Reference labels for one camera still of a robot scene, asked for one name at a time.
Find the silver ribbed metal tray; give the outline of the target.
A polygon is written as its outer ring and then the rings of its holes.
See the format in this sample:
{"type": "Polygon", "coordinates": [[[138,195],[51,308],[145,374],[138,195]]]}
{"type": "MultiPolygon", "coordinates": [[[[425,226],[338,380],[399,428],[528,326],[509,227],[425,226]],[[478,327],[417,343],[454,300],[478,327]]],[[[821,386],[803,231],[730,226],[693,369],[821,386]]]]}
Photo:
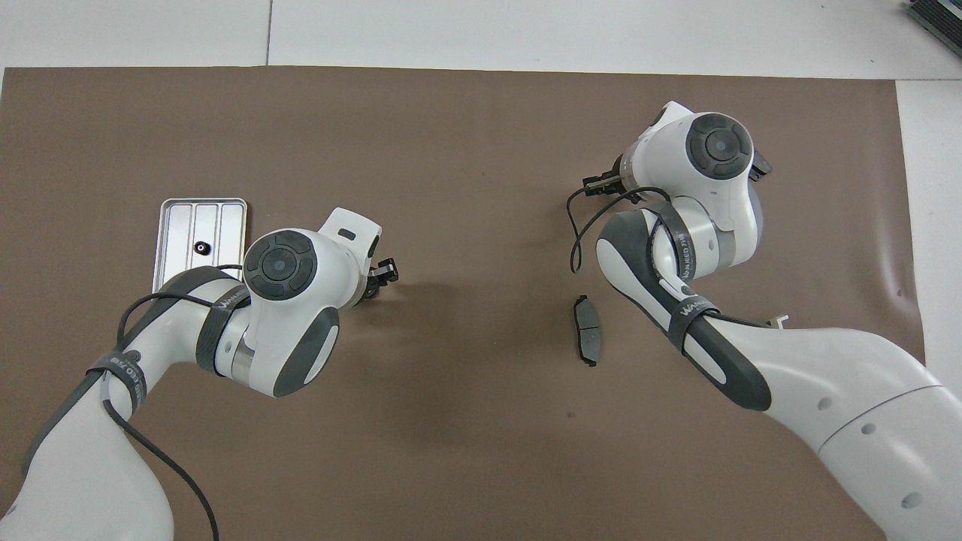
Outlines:
{"type": "Polygon", "coordinates": [[[227,266],[240,277],[247,237],[248,205],[242,198],[171,198],[159,209],[159,227],[153,274],[158,292],[174,275],[189,268],[227,266]],[[193,244],[203,240],[210,255],[199,255],[193,244]]]}

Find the brown paper table mat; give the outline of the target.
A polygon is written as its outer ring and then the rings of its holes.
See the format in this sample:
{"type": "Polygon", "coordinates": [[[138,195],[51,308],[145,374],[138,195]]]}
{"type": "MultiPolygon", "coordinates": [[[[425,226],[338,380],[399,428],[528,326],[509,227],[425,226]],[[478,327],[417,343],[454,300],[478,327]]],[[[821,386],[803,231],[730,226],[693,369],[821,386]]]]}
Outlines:
{"type": "Polygon", "coordinates": [[[588,255],[564,202],[676,100],[773,173],[755,257],[694,282],[749,321],[924,358],[891,81],[363,68],[13,69],[0,90],[0,515],[45,421],[152,288],[159,206],[242,198],[250,239],[334,207],[398,283],[265,397],[173,366],[133,424],[238,541],[884,541],[778,422],[715,390],[588,255]],[[597,367],[573,305],[599,315],[597,367]]]}

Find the long dark grey brake pad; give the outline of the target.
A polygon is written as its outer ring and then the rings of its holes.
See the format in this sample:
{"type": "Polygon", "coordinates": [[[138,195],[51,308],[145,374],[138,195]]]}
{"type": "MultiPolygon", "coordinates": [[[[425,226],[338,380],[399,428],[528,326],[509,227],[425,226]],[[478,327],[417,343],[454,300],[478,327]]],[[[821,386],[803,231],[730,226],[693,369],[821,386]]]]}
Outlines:
{"type": "Polygon", "coordinates": [[[597,367],[602,346],[602,331],[597,308],[587,295],[580,295],[574,302],[573,314],[579,358],[589,367],[597,367]]]}

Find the grey ribbed device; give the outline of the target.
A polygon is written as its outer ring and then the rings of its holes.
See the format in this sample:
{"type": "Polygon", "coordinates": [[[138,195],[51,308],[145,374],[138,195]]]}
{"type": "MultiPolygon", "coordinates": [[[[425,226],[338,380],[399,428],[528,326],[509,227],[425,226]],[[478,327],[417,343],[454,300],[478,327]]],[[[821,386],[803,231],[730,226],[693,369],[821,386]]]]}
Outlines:
{"type": "Polygon", "coordinates": [[[909,0],[908,14],[962,55],[962,0],[909,0]]]}

